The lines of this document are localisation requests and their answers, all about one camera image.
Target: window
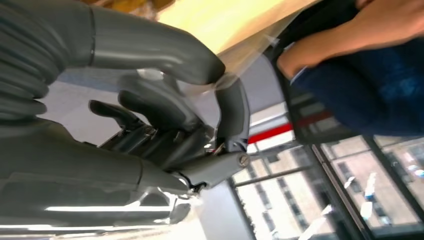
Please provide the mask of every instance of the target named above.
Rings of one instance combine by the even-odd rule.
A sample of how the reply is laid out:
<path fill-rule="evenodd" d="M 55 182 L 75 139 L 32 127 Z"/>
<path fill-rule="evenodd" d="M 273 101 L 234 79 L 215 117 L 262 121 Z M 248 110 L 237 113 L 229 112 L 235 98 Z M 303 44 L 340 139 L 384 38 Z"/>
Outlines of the window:
<path fill-rule="evenodd" d="M 372 204 L 372 208 L 374 209 L 375 214 L 378 216 L 378 221 L 384 225 L 392 225 L 392 220 L 389 216 L 387 216 L 386 212 L 384 211 L 382 205 L 378 201 L 374 201 Z"/>
<path fill-rule="evenodd" d="M 278 156 L 276 156 L 276 155 L 273 155 L 273 156 L 267 156 L 266 158 L 268 159 L 268 162 L 269 162 L 270 164 L 275 163 L 275 162 L 278 162 L 278 161 L 280 160 L 280 159 L 279 159 L 279 157 L 278 157 Z"/>
<path fill-rule="evenodd" d="M 390 161 L 391 166 L 394 168 L 397 174 L 399 174 L 399 176 L 403 179 L 405 183 L 411 183 L 414 181 L 412 177 L 408 174 L 408 172 L 405 170 L 404 166 L 399 161 L 399 159 L 395 156 L 395 154 L 393 154 L 393 152 L 387 152 L 385 155 Z"/>
<path fill-rule="evenodd" d="M 262 187 L 262 185 L 260 183 L 256 184 L 254 186 L 256 188 L 257 193 L 259 194 L 260 200 L 262 201 L 263 205 L 265 206 L 266 209 L 272 209 L 272 205 L 270 202 L 270 199 L 268 198 L 267 193 L 265 192 L 264 188 Z"/>
<path fill-rule="evenodd" d="M 308 228 L 308 223 L 306 222 L 306 219 L 304 215 L 302 214 L 302 211 L 299 209 L 299 206 L 296 202 L 296 199 L 293 197 L 292 192 L 290 191 L 289 186 L 287 185 L 286 181 L 283 177 L 280 177 L 277 179 L 278 185 L 284 194 L 284 198 L 287 201 L 291 212 L 293 213 L 294 217 L 296 218 L 297 224 L 299 224 L 300 228 L 302 230 L 306 230 Z"/>
<path fill-rule="evenodd" d="M 272 234 L 272 240 L 280 240 L 280 233 L 278 231 L 274 231 Z"/>
<path fill-rule="evenodd" d="M 391 155 L 393 154 L 398 163 L 392 164 L 392 169 L 397 171 L 401 176 L 403 182 L 407 188 L 412 192 L 415 199 L 424 206 L 424 137 L 402 137 L 402 138 L 387 138 L 387 137 L 376 137 L 376 142 L 379 142 L 380 146 L 384 146 L 382 151 L 387 156 L 389 161 L 393 161 Z M 399 169 L 402 167 L 408 174 L 408 177 L 402 177 L 402 171 Z M 392 209 L 386 207 L 386 213 L 390 215 L 393 222 L 397 223 L 396 216 L 392 215 Z"/>
<path fill-rule="evenodd" d="M 294 148 L 291 150 L 293 158 L 296 160 L 297 164 L 301 167 L 309 166 L 311 162 L 303 146 Z"/>
<path fill-rule="evenodd" d="M 321 179 L 319 173 L 316 169 L 309 169 L 305 171 L 306 177 L 310 180 L 312 184 L 322 184 L 323 180 Z"/>
<path fill-rule="evenodd" d="M 340 162 L 337 164 L 338 168 L 341 171 L 341 174 L 344 177 L 344 181 L 348 181 L 349 178 L 354 177 L 353 174 L 351 173 L 351 171 L 349 170 L 348 166 L 346 165 L 346 163 L 344 162 Z M 361 193 L 362 192 L 362 188 L 361 185 L 359 185 L 358 181 L 355 179 L 352 180 L 352 182 L 350 183 L 350 189 L 352 189 L 352 191 L 354 193 Z"/>
<path fill-rule="evenodd" d="M 247 165 L 246 169 L 247 169 L 247 173 L 249 174 L 249 177 L 251 179 L 257 178 L 258 175 L 256 174 L 255 170 L 253 169 L 252 164 Z"/>
<path fill-rule="evenodd" d="M 262 217 L 265 220 L 266 225 L 268 226 L 268 229 L 270 232 L 274 231 L 276 229 L 276 225 L 274 224 L 273 219 L 271 218 L 270 214 L 266 211 L 262 213 Z"/>

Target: building window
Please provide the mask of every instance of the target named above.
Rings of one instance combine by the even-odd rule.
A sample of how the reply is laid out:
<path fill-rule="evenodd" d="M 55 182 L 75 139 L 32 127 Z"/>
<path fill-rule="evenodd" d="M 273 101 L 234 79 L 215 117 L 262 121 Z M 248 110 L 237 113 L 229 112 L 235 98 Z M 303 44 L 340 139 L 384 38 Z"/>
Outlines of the building window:
<path fill-rule="evenodd" d="M 267 211 L 264 211 L 262 212 L 262 217 L 265 220 L 265 223 L 268 226 L 269 231 L 270 232 L 274 231 L 274 229 L 276 229 L 276 225 L 274 224 L 274 221 L 271 218 L 270 214 Z"/>
<path fill-rule="evenodd" d="M 393 152 L 387 152 L 386 156 L 387 159 L 390 161 L 391 166 L 394 168 L 397 174 L 399 174 L 399 176 L 403 179 L 405 183 L 411 183 L 414 181 L 413 178 L 405 170 L 404 166 L 399 161 L 399 159 L 393 154 Z"/>
<path fill-rule="evenodd" d="M 258 177 L 258 175 L 256 174 L 255 169 L 253 168 L 252 164 L 247 165 L 246 169 L 247 169 L 247 173 L 249 174 L 249 177 L 251 179 L 255 179 L 255 178 Z"/>
<path fill-rule="evenodd" d="M 346 165 L 346 163 L 340 162 L 340 163 L 337 164 L 337 166 L 340 169 L 341 174 L 343 175 L 345 181 L 348 181 L 349 178 L 354 177 L 354 175 L 349 170 L 349 167 Z M 352 180 L 352 182 L 350 183 L 350 189 L 352 189 L 352 191 L 354 193 L 361 193 L 362 192 L 361 185 L 359 185 L 356 178 L 354 180 Z"/>
<path fill-rule="evenodd" d="M 386 211 L 384 211 L 381 204 L 374 198 L 372 201 L 372 208 L 374 209 L 375 214 L 378 216 L 378 221 L 384 226 L 391 226 L 393 224 L 392 219 L 387 216 Z"/>
<path fill-rule="evenodd" d="M 311 165 L 311 162 L 309 161 L 309 157 L 303 146 L 296 147 L 293 150 L 291 150 L 291 155 L 293 156 L 293 158 L 296 160 L 297 164 L 300 167 Z"/>
<path fill-rule="evenodd" d="M 280 233 L 278 231 L 274 231 L 272 233 L 272 240 L 280 240 Z"/>
<path fill-rule="evenodd" d="M 304 215 L 302 214 L 301 210 L 299 209 L 299 206 L 295 200 L 295 198 L 293 197 L 292 192 L 290 191 L 289 186 L 287 186 L 286 181 L 284 180 L 284 178 L 278 178 L 277 179 L 278 185 L 282 191 L 282 193 L 284 194 L 284 198 L 287 201 L 291 212 L 293 213 L 294 217 L 296 218 L 297 224 L 299 224 L 300 228 L 302 230 L 306 230 L 309 225 L 306 222 L 306 219 L 304 217 Z"/>
<path fill-rule="evenodd" d="M 273 156 L 267 156 L 266 158 L 268 159 L 268 162 L 269 162 L 270 164 L 275 163 L 275 162 L 278 162 L 278 161 L 280 160 L 280 159 L 279 159 L 279 157 L 278 157 L 278 156 L 276 156 L 276 155 L 273 155 Z"/>
<path fill-rule="evenodd" d="M 260 183 L 256 184 L 254 186 L 256 188 L 257 194 L 260 197 L 260 200 L 262 201 L 263 206 L 265 206 L 266 209 L 272 209 L 272 205 L 270 202 L 270 199 L 268 198 L 267 193 L 265 192 L 264 188 L 262 187 L 262 185 Z"/>

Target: blue sleeve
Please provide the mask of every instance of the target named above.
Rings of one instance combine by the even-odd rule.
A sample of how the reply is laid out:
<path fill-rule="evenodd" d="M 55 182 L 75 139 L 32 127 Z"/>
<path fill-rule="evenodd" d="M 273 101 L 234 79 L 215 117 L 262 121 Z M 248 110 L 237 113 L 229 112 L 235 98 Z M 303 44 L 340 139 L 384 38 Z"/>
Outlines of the blue sleeve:
<path fill-rule="evenodd" d="M 305 70 L 292 85 L 314 94 L 338 121 L 363 135 L 422 133 L 402 102 L 387 105 L 371 82 L 336 58 Z"/>

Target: human hand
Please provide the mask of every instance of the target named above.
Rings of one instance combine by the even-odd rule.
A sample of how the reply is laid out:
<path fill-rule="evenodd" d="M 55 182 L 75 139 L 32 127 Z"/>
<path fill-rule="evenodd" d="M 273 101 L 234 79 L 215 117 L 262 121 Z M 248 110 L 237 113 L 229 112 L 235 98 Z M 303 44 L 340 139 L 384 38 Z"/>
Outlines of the human hand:
<path fill-rule="evenodd" d="M 383 48 L 424 34 L 424 0 L 357 0 L 362 10 L 342 28 L 358 48 Z"/>

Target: wooden surface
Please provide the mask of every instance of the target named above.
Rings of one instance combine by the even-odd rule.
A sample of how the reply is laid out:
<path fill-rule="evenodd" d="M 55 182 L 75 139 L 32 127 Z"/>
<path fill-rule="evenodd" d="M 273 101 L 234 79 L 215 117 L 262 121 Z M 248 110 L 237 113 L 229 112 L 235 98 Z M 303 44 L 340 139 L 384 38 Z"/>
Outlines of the wooden surface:
<path fill-rule="evenodd" d="M 215 54 L 318 0 L 176 0 L 159 22 L 183 29 Z"/>
<path fill-rule="evenodd" d="M 218 57 L 225 64 L 226 71 L 240 76 L 271 44 L 273 38 L 278 36 L 299 13 L 300 11 L 295 12 L 230 47 L 224 52 L 219 53 Z M 214 88 L 215 86 L 213 84 L 203 86 L 192 85 L 185 88 L 183 92 L 187 96 L 197 96 L 212 91 Z"/>

